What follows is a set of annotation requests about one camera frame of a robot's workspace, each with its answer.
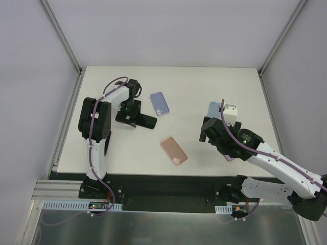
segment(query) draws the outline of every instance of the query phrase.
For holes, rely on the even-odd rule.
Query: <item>pink phone case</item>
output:
[[[181,149],[173,137],[165,139],[160,143],[160,145],[167,153],[170,160],[172,160],[172,162],[175,164],[175,166],[181,166],[181,164],[188,159],[185,152]]]

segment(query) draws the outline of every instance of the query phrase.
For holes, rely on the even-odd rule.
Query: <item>cable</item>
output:
[[[323,189],[325,192],[327,192],[327,188],[324,187],[322,184],[316,182],[311,176],[307,175],[305,172],[303,172],[301,169],[297,168],[296,166],[294,166],[293,164],[291,164],[290,162],[282,159],[282,158],[278,158],[277,156],[274,156],[273,154],[270,153],[266,153],[266,152],[262,152],[262,151],[258,151],[255,149],[252,149],[244,144],[242,144],[241,142],[239,142],[236,137],[231,133],[231,131],[229,130],[227,123],[225,121],[224,118],[224,105],[225,105],[225,100],[222,99],[221,101],[221,109],[220,109],[220,116],[221,116],[221,120],[223,122],[224,128],[226,130],[226,132],[229,134],[229,136],[235,141],[236,144],[238,144],[240,147],[246,149],[247,151],[253,152],[253,153],[257,153],[257,154],[261,154],[273,159],[278,159],[278,161],[281,161],[282,163],[286,164],[287,166],[289,166],[290,168],[294,169],[295,171],[297,171],[299,174],[303,175],[304,177],[306,177],[308,180],[310,180],[311,183],[314,183],[315,185],[319,186],[321,189]]]
[[[107,87],[112,84],[113,82],[117,81],[117,80],[120,80],[122,78],[125,78],[126,81],[124,83],[122,83],[120,86],[118,86],[117,88],[114,88],[113,90],[111,90],[110,92],[105,93]],[[115,198],[114,198],[114,193],[112,191],[112,189],[105,183],[103,182],[99,176],[97,175],[97,173],[94,171],[94,166],[93,166],[93,163],[92,163],[92,147],[93,147],[93,143],[92,143],[92,131],[93,131],[93,125],[94,125],[94,120],[95,120],[95,116],[96,116],[96,111],[97,111],[97,107],[98,107],[98,104],[101,100],[103,100],[104,98],[106,98],[108,95],[112,94],[113,92],[115,92],[117,89],[121,88],[122,86],[124,86],[127,82],[128,82],[129,78],[128,77],[119,77],[119,78],[116,78],[114,80],[112,80],[110,83],[108,83],[108,85],[104,88],[103,90],[103,96],[101,96],[101,98],[97,99],[95,105],[94,105],[94,108],[93,108],[93,113],[92,113],[92,119],[91,119],[91,125],[90,125],[90,132],[89,132],[89,135],[88,135],[88,140],[89,140],[89,143],[90,143],[90,148],[89,148],[89,152],[88,152],[88,159],[89,159],[89,164],[90,164],[90,168],[91,168],[91,171],[92,173],[94,174],[95,178],[97,180],[99,180],[99,182],[101,184],[103,184],[111,193],[111,196],[112,196],[112,204],[106,209],[106,211],[103,211],[102,213],[93,213],[92,215],[93,216],[102,216],[104,214],[106,214],[111,208],[113,208],[114,206],[114,203],[115,203]]]
[[[87,214],[87,211],[81,211],[81,212],[75,213],[74,215],[72,215],[72,216],[70,216],[70,217],[68,217],[67,219],[64,219],[64,220],[62,220],[62,221],[59,221],[59,222],[56,222],[56,223],[53,223],[53,224],[48,224],[48,223],[44,222],[44,220],[43,220],[43,215],[44,215],[44,211],[43,211],[42,214],[41,214],[41,217],[40,217],[40,222],[41,222],[43,225],[45,225],[45,226],[49,226],[49,227],[52,227],[52,226],[58,226],[58,225],[61,225],[61,224],[65,223],[66,221],[68,221],[68,220],[70,220],[70,219],[72,219],[72,218],[74,218],[74,217],[76,217],[76,216],[82,214],[82,213]]]
[[[138,89],[137,93],[138,93],[138,95],[135,95],[134,98],[137,98],[137,97],[139,97],[141,95],[141,93],[142,93],[142,86],[141,85],[139,86],[139,89]]]
[[[230,221],[227,221],[227,222],[222,222],[220,220],[217,219],[217,221],[221,224],[224,224],[224,225],[227,225],[227,224],[230,224],[234,221],[245,221],[247,218],[249,218],[251,215],[253,215],[253,213],[256,211],[256,209],[258,208],[259,206],[259,203],[260,203],[260,199],[258,199],[258,202],[256,203],[255,207],[251,210],[251,212],[249,212],[248,215],[244,216],[243,218],[235,218],[235,219],[231,219]]]
[[[126,79],[125,83],[127,83],[128,80],[129,80],[128,77],[119,77],[119,78],[116,78],[116,79],[112,80],[110,83],[108,83],[107,86],[104,87],[102,94],[105,94],[107,88],[108,88],[112,83],[114,83],[115,81],[118,81],[118,80],[120,80],[120,79],[124,79],[124,78]]]
[[[109,201],[110,201],[110,197],[111,197],[111,193],[110,193],[110,191],[108,191],[108,197],[107,197],[107,199],[102,203],[102,205],[104,205],[104,204],[108,204]]]

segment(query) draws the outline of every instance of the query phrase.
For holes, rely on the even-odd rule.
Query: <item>light blue phone case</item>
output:
[[[153,104],[155,113],[157,113],[158,116],[166,115],[170,112],[164,95],[161,92],[153,93],[150,95],[150,99]]]
[[[210,102],[210,105],[209,105],[209,110],[208,110],[208,117],[211,117],[211,118],[217,118],[217,119],[221,119],[220,118],[220,112],[219,112],[219,107],[220,107],[220,103],[218,102]]]

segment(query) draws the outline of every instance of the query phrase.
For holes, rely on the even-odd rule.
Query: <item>white enclosure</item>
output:
[[[261,68],[298,0],[50,0],[82,67]]]
[[[25,236],[91,65],[256,68],[284,154],[327,174],[325,0],[4,0],[0,13],[0,244]],[[316,225],[327,244],[327,218]]]
[[[327,173],[327,1],[310,1],[264,73],[286,156]],[[327,218],[317,227],[327,244]]]
[[[77,74],[37,1],[0,2],[0,244],[15,244]]]

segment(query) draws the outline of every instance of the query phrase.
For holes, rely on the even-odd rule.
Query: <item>phone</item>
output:
[[[145,127],[147,129],[154,129],[158,119],[140,113],[139,115],[136,116],[135,120],[136,120],[136,125]]]
[[[155,113],[157,113],[158,116],[163,116],[170,112],[164,95],[161,92],[150,95],[150,100],[154,107]]]
[[[210,118],[217,118],[217,119],[221,120],[220,103],[214,102],[214,101],[210,102],[207,116],[210,117]],[[234,160],[234,158],[230,157],[229,155],[224,155],[224,157],[228,162],[231,162],[231,161]]]
[[[188,157],[173,137],[169,137],[160,143],[163,150],[167,153],[170,160],[173,161],[175,166],[180,166]]]
[[[221,119],[219,110],[220,110],[220,103],[212,101],[210,102],[207,116],[211,118],[214,117],[217,119]]]

